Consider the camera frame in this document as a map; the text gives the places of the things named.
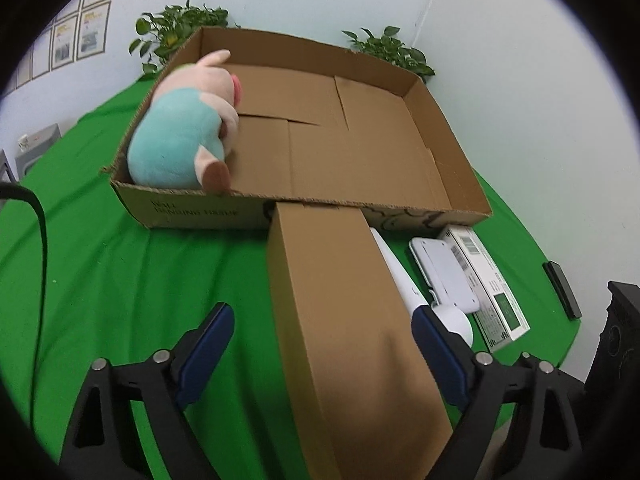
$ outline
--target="blue gripper pad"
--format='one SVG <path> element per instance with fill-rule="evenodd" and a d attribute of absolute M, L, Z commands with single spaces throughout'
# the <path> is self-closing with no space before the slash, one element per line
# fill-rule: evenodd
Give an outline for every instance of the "blue gripper pad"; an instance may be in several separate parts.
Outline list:
<path fill-rule="evenodd" d="M 234 311 L 224 304 L 213 322 L 200 336 L 180 368 L 178 393 L 175 401 L 183 410 L 200 398 L 207 381 L 226 350 L 235 327 Z"/>
<path fill-rule="evenodd" d="M 448 404 L 464 412 L 469 402 L 465 369 L 422 308 L 414 311 L 411 318 L 411 332 L 422 357 L 436 379 L 440 393 Z"/>

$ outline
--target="black speaker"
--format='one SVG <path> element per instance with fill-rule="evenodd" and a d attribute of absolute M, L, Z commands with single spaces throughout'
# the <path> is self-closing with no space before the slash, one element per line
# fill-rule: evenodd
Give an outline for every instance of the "black speaker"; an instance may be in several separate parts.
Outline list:
<path fill-rule="evenodd" d="M 585 382 L 577 417 L 580 439 L 588 441 L 607 406 L 616 402 L 625 381 L 640 365 L 640 288 L 609 282 L 611 304 L 598 351 Z"/>

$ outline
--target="potted plant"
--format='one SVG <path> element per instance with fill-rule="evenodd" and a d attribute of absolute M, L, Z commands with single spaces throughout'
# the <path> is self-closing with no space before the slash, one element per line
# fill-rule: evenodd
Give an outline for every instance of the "potted plant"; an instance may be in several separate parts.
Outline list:
<path fill-rule="evenodd" d="M 427 60 L 420 50 L 408 48 L 396 38 L 396 35 L 400 32 L 399 27 L 391 25 L 385 27 L 382 36 L 379 38 L 376 38 L 368 28 L 363 28 L 362 30 L 368 35 L 365 41 L 360 41 L 355 32 L 343 31 L 351 38 L 350 42 L 354 50 L 378 57 L 400 68 L 405 68 L 420 76 L 423 82 L 426 82 L 428 76 L 435 75 L 433 68 L 427 65 Z"/>
<path fill-rule="evenodd" d="M 228 16 L 226 9 L 209 9 L 204 4 L 195 7 L 191 0 L 187 0 L 185 6 L 166 6 L 156 14 L 143 12 L 136 21 L 136 32 L 140 37 L 131 42 L 129 53 L 133 54 L 137 49 L 140 59 L 146 57 L 142 62 L 143 72 L 156 74 L 197 28 L 227 27 Z"/>

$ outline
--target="product packaging box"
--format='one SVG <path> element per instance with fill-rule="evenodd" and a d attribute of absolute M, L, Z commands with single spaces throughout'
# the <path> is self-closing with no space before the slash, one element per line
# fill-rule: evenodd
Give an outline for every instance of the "product packaging box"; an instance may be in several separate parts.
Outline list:
<path fill-rule="evenodd" d="M 111 185 L 148 228 L 267 229 L 276 202 L 359 208 L 388 230 L 472 225 L 491 209 L 422 81 L 377 58 L 311 40 L 201 28 L 159 76 L 220 48 L 242 82 L 232 193 L 133 184 L 127 149 L 146 96 L 118 148 Z"/>
<path fill-rule="evenodd" d="M 529 323 L 518 301 L 473 229 L 448 225 L 439 238 L 451 247 L 480 301 L 480 310 L 473 316 L 489 351 L 499 350 L 526 333 Z"/>
<path fill-rule="evenodd" d="M 423 480 L 451 426 L 362 213 L 279 203 L 267 263 L 311 478 Z"/>

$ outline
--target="green label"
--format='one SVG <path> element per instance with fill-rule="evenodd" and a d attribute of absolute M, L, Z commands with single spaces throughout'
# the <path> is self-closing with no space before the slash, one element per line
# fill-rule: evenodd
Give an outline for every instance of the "green label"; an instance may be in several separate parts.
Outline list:
<path fill-rule="evenodd" d="M 500 310 L 502 311 L 502 315 L 504 316 L 504 319 L 507 320 L 507 325 L 509 325 L 509 329 L 516 330 L 517 327 L 520 326 L 520 322 L 518 321 L 518 317 L 516 316 L 516 313 L 513 311 L 513 307 L 511 306 L 511 303 L 509 303 L 509 300 L 507 299 L 506 294 L 504 292 L 501 292 L 500 294 L 496 294 L 494 298 L 496 303 L 500 307 Z"/>

